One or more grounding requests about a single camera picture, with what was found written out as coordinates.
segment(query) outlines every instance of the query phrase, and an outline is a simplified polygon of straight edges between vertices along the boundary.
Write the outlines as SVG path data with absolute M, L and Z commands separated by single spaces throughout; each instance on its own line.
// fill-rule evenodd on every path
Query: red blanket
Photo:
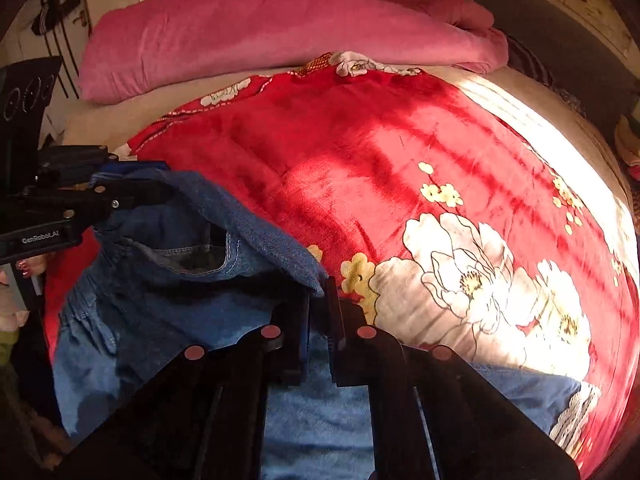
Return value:
M 578 413 L 553 437 L 583 476 L 603 459 L 636 369 L 636 288 L 562 177 L 453 86 L 327 55 L 191 102 L 129 146 L 297 238 L 403 341 L 593 384 L 584 429 Z

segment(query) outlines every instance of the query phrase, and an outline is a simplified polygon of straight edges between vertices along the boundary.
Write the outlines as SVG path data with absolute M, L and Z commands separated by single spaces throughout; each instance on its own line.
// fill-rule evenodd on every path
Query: blue denim jeans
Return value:
M 322 294 L 313 256 L 219 187 L 194 173 L 127 178 L 159 180 L 175 195 L 96 226 L 100 254 L 68 295 L 53 369 L 75 442 L 186 346 L 222 348 L 267 324 L 280 284 Z M 580 388 L 568 378 L 476 369 L 546 433 Z M 262 476 L 361 479 L 371 471 L 367 390 L 332 384 L 326 339 L 313 332 L 306 382 L 270 390 Z

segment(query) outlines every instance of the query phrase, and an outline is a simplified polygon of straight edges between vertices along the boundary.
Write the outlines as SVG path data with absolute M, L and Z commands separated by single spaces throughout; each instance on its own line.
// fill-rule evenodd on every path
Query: flower center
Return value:
M 573 317 L 567 314 L 562 315 L 560 320 L 560 335 L 567 337 L 574 337 L 578 333 L 578 323 Z
M 474 292 L 481 287 L 480 273 L 477 270 L 470 270 L 460 276 L 460 288 L 470 300 L 474 298 Z

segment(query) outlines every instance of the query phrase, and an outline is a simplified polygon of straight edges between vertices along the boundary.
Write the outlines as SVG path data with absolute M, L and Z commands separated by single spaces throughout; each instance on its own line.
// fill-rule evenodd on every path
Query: beige bed sheet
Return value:
M 589 208 L 612 253 L 638 285 L 638 252 L 628 182 L 604 138 L 555 93 L 504 68 L 479 76 L 452 67 L 421 67 L 460 88 L 469 98 L 521 134 Z M 65 144 L 105 144 L 111 151 L 181 104 L 226 88 L 255 74 L 242 72 L 158 88 L 116 105 L 78 102 L 68 117 Z

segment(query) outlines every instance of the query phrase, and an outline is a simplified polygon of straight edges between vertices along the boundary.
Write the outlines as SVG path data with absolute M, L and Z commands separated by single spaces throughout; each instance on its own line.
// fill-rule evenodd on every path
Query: lace trim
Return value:
M 549 437 L 572 458 L 579 451 L 580 434 L 595 409 L 602 392 L 597 386 L 581 383 L 580 390 L 569 401 L 569 406 L 558 417 Z

